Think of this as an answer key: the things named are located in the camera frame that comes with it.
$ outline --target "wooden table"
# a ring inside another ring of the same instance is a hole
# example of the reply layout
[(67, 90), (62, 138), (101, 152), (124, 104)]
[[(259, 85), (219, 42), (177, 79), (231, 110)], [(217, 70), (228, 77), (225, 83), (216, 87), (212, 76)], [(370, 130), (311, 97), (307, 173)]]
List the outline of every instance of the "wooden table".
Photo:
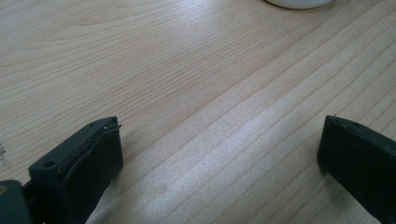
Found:
[(396, 1), (0, 2), (0, 179), (118, 116), (88, 223), (377, 223), (316, 163), (326, 115), (395, 139)]

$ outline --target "white object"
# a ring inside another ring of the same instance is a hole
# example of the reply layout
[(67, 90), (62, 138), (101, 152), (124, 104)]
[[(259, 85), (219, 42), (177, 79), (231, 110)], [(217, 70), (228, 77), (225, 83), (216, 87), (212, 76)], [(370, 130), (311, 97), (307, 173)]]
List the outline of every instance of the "white object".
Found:
[(267, 0), (270, 3), (280, 7), (305, 9), (311, 7), (320, 7), (332, 0)]

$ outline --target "black plastic part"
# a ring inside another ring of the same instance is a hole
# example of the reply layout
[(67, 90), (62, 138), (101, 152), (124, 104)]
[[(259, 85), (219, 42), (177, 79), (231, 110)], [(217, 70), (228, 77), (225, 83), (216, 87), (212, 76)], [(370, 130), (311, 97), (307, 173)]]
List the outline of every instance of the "black plastic part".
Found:
[(0, 181), (0, 223), (33, 223), (20, 182), (16, 180)]
[(85, 223), (122, 167), (116, 117), (86, 125), (29, 168), (46, 224)]
[(359, 123), (328, 116), (318, 164), (373, 217), (396, 223), (396, 142)]

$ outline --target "light wood surface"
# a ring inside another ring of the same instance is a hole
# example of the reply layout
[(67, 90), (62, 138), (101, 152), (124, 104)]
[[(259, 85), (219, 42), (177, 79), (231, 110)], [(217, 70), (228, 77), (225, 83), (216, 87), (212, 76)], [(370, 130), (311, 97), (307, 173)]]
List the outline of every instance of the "light wood surface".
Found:
[(326, 115), (395, 139), (396, 1), (0, 1), (1, 179), (118, 116), (88, 223), (377, 223), (316, 163)]

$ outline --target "table surface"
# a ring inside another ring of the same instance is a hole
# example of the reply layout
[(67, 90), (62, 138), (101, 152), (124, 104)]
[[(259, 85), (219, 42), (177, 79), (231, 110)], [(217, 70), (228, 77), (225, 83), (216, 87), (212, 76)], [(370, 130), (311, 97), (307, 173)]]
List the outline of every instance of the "table surface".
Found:
[(1, 179), (122, 124), (88, 223), (377, 223), (316, 154), (326, 115), (395, 139), (395, 0), (4, 0), (0, 39)]

